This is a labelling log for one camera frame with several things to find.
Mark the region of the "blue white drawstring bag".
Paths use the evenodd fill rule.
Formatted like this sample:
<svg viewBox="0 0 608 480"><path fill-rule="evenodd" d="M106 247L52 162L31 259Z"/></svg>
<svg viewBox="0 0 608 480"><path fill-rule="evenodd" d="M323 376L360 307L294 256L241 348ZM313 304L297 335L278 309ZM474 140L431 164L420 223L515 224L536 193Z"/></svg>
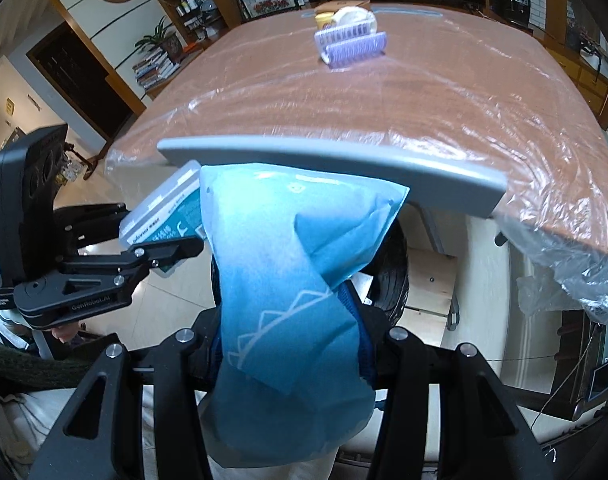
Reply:
<svg viewBox="0 0 608 480"><path fill-rule="evenodd" d="M226 468L304 462L374 411L374 347L351 279L404 204L393 182L283 166L205 166L201 214L219 274L222 362L200 411Z"/></svg>

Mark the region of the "translucent white plastic box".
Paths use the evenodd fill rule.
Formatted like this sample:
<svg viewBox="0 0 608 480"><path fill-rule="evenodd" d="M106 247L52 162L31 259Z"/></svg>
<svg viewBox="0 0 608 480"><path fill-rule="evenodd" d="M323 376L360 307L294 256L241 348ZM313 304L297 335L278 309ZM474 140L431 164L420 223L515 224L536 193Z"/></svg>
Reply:
<svg viewBox="0 0 608 480"><path fill-rule="evenodd" d="M200 169L195 160L186 162L126 214L118 228L121 246L128 249L182 238L198 238L204 243Z"/></svg>

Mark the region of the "purple hair roller comb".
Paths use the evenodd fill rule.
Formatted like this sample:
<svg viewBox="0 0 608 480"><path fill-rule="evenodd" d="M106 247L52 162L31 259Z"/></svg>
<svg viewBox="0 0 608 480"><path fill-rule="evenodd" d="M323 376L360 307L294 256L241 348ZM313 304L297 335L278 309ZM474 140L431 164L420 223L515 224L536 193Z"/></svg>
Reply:
<svg viewBox="0 0 608 480"><path fill-rule="evenodd" d="M388 35L372 30L369 22L358 22L318 30L314 41L321 61L335 68L382 54Z"/></svg>

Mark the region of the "yellow plastic cup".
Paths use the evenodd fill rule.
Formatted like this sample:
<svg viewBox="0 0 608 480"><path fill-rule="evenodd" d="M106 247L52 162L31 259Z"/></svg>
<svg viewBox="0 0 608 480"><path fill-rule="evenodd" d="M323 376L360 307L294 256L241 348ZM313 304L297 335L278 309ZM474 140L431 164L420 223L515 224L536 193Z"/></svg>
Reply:
<svg viewBox="0 0 608 480"><path fill-rule="evenodd" d="M315 23L318 30L323 30L329 27L332 27L336 24L334 21L334 13L333 12L316 12L315 13Z"/></svg>

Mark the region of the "stack of books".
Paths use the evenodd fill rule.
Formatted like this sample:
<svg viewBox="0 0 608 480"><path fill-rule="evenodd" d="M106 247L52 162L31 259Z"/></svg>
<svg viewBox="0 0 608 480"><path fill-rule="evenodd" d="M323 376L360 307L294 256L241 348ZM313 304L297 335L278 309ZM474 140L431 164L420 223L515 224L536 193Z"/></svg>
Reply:
<svg viewBox="0 0 608 480"><path fill-rule="evenodd" d="M168 53L156 48L148 52L141 60L133 66L136 83L148 90L155 84L167 79L178 71L179 62L174 62Z"/></svg>

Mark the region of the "potted green plant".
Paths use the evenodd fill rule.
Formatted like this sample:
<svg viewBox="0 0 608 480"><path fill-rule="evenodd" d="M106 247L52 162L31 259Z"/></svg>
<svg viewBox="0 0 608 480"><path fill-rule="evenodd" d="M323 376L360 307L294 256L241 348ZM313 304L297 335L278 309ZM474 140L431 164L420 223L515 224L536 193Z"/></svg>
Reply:
<svg viewBox="0 0 608 480"><path fill-rule="evenodd" d="M135 50L144 51L161 48L172 62L179 62L184 55L184 47L173 27L173 24L167 24L165 18L161 18L155 25L152 34L144 35L135 42Z"/></svg>

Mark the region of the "grey table edge trim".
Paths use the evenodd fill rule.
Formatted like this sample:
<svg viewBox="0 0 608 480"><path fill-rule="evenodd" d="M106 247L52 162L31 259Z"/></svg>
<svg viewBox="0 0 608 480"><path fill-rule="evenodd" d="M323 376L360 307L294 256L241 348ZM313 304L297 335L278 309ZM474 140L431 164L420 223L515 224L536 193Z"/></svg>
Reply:
<svg viewBox="0 0 608 480"><path fill-rule="evenodd" d="M386 145L236 134L163 139L156 148L174 166L260 162L387 180L410 189L409 203L479 218L492 215L508 188L499 170Z"/></svg>

